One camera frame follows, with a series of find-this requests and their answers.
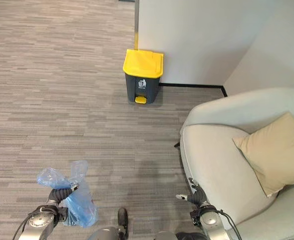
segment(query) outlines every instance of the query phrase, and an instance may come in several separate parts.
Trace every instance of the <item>armchair armrest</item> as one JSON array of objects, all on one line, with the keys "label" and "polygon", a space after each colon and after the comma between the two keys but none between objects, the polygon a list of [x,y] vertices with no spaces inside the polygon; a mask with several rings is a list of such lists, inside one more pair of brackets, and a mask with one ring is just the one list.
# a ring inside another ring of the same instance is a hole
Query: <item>armchair armrest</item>
[{"label": "armchair armrest", "polygon": [[245,92],[194,107],[183,129],[196,124],[220,124],[248,133],[268,125],[286,112],[294,116],[294,89],[268,88]]}]

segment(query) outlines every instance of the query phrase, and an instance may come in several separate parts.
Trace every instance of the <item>white armchair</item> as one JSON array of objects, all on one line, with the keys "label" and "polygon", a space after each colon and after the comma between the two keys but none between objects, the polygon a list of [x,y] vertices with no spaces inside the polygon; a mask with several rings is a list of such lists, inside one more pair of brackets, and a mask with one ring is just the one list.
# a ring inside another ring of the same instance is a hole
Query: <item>white armchair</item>
[{"label": "white armchair", "polygon": [[[285,112],[294,116],[294,89],[257,90],[196,106],[180,131],[186,176],[196,179],[210,203],[233,218],[243,240],[294,237],[294,187],[277,199],[266,197],[232,141]],[[226,220],[223,223],[230,228]]]}]

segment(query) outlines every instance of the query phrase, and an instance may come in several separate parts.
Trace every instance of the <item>chair leg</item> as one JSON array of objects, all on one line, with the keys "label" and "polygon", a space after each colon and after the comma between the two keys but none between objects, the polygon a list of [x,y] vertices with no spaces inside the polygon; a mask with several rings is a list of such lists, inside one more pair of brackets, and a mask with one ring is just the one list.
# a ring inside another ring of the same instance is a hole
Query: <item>chair leg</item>
[{"label": "chair leg", "polygon": [[180,142],[177,142],[175,145],[174,145],[175,148],[179,148],[180,147]]}]

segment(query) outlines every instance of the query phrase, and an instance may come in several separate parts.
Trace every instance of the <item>yellow lid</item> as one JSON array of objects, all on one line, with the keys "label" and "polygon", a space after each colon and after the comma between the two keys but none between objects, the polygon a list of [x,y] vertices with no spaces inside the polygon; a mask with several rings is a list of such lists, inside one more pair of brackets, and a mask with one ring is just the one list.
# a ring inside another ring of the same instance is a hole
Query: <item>yellow lid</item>
[{"label": "yellow lid", "polygon": [[157,79],[162,76],[162,68],[162,53],[127,49],[123,71],[128,75]]}]

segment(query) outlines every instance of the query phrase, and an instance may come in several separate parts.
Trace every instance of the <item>black baseboard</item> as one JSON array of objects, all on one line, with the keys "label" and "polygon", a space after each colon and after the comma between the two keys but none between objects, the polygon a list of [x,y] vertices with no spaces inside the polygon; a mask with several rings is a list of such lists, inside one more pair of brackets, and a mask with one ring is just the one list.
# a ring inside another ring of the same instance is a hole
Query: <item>black baseboard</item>
[{"label": "black baseboard", "polygon": [[179,84],[179,83],[163,83],[160,82],[159,86],[164,87],[187,87],[187,88],[206,88],[206,89],[220,89],[223,96],[227,97],[227,92],[222,85],[202,85],[202,84]]}]

